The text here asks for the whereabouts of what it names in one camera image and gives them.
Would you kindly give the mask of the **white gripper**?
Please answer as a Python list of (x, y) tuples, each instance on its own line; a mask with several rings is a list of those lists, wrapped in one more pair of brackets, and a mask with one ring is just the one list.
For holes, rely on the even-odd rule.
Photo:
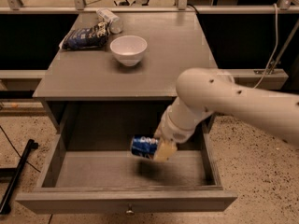
[(153, 159), (155, 161), (167, 161), (177, 150), (177, 144), (182, 144), (194, 134), (195, 129), (184, 129), (170, 118), (171, 106), (163, 113), (154, 137), (160, 138)]

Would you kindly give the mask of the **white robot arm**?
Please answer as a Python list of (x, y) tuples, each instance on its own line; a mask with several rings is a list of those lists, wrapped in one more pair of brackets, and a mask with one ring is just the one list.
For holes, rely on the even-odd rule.
[(196, 126), (215, 112), (234, 116), (289, 144), (299, 145), (299, 96), (235, 84), (224, 70), (192, 68), (178, 76), (177, 98), (163, 113), (155, 161), (167, 161)]

